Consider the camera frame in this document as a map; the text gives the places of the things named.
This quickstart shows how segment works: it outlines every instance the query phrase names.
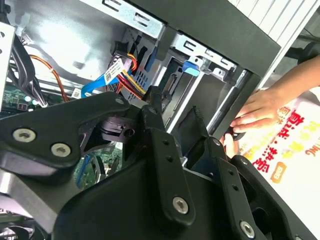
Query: human arm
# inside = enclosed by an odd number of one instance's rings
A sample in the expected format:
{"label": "human arm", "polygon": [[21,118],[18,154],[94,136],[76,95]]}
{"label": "human arm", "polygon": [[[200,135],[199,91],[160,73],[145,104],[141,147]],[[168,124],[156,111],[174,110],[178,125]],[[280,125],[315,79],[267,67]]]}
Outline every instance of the human arm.
{"label": "human arm", "polygon": [[231,123],[233,131],[244,133],[273,125],[278,120],[279,108],[317,86],[320,86],[320,56],[297,65],[267,90],[250,96]]}

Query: red wire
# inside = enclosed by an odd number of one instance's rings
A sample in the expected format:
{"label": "red wire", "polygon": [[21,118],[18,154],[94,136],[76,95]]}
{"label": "red wire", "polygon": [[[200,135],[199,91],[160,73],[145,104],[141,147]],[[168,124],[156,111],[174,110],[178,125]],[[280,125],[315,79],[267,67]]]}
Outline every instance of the red wire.
{"label": "red wire", "polygon": [[125,83],[126,83],[126,80],[123,76],[121,75],[118,75],[117,76],[119,82],[130,92],[132,93],[133,95],[135,95],[138,99],[142,99],[142,97],[140,97],[132,88],[130,88],[129,86],[127,86]]}

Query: barcode sticker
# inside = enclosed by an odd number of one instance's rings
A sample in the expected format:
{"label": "barcode sticker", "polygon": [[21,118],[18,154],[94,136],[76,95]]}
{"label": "barcode sticker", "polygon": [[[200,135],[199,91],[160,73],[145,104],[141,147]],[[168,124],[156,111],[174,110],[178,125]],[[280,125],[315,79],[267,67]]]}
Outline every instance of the barcode sticker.
{"label": "barcode sticker", "polygon": [[125,69],[124,64],[119,58],[104,74],[105,84],[108,85],[116,76]]}
{"label": "barcode sticker", "polygon": [[75,88],[73,90],[73,93],[72,93],[71,97],[74,98],[74,99],[80,99],[81,98],[81,89]]}

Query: finger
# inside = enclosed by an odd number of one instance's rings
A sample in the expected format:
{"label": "finger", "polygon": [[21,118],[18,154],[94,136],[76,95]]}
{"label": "finger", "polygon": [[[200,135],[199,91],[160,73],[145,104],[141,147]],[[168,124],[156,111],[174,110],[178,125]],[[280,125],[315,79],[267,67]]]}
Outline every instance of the finger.
{"label": "finger", "polygon": [[272,125],[274,125],[277,122],[277,119],[271,119],[271,118],[264,118],[249,124],[243,124],[236,126],[233,128],[233,131],[235,133],[245,133],[253,129],[261,129],[261,128],[267,128]]}
{"label": "finger", "polygon": [[222,143],[223,146],[225,145],[225,136],[222,136],[220,138],[220,143]]}
{"label": "finger", "polygon": [[241,110],[238,112],[238,114],[236,115],[235,118],[239,118],[239,117],[242,117],[243,115],[246,115],[246,114],[249,114],[253,111],[256,111],[256,110],[259,110],[261,109],[263,106],[261,106],[261,103],[260,102],[252,102],[252,103],[249,103],[248,105],[244,105]]}
{"label": "finger", "polygon": [[234,142],[234,139],[231,136],[231,134],[227,133],[225,135],[224,142],[225,142],[225,154],[232,159],[234,155],[236,155],[236,143]]}
{"label": "finger", "polygon": [[267,108],[260,108],[246,115],[243,115],[242,117],[236,118],[232,121],[231,124],[232,127],[237,127],[239,125],[251,124],[262,119],[274,119],[276,115],[277,112],[273,112],[272,110]]}

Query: green circuit board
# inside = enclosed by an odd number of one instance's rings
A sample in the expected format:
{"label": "green circuit board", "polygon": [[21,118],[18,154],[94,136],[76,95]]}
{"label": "green circuit board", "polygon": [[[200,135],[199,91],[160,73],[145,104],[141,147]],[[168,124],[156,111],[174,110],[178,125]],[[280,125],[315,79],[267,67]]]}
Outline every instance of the green circuit board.
{"label": "green circuit board", "polygon": [[[43,97],[48,102],[49,106],[63,102],[62,97],[59,95],[44,93]],[[3,92],[0,118],[27,112],[30,108],[34,110],[41,108],[41,106],[35,104],[30,98],[29,101],[26,101],[27,98],[28,97],[16,86],[11,83],[6,83]]]}
{"label": "green circuit board", "polygon": [[101,158],[106,172],[118,160],[118,165],[116,166],[117,172],[122,167],[122,144],[111,142],[107,147],[92,151],[81,158],[73,174],[76,185],[81,190],[85,190],[96,184],[96,174],[91,164],[94,157]]}

